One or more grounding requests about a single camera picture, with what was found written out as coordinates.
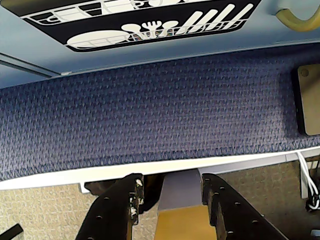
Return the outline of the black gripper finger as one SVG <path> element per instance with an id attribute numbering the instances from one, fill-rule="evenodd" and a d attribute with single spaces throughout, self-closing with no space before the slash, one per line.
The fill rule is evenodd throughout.
<path id="1" fill-rule="evenodd" d="M 77 240 L 131 240 L 144 203 L 144 176 L 132 173 L 112 184 L 89 208 Z"/>
<path id="2" fill-rule="evenodd" d="M 286 240 L 250 202 L 221 177 L 202 174 L 202 204 L 218 240 Z"/>

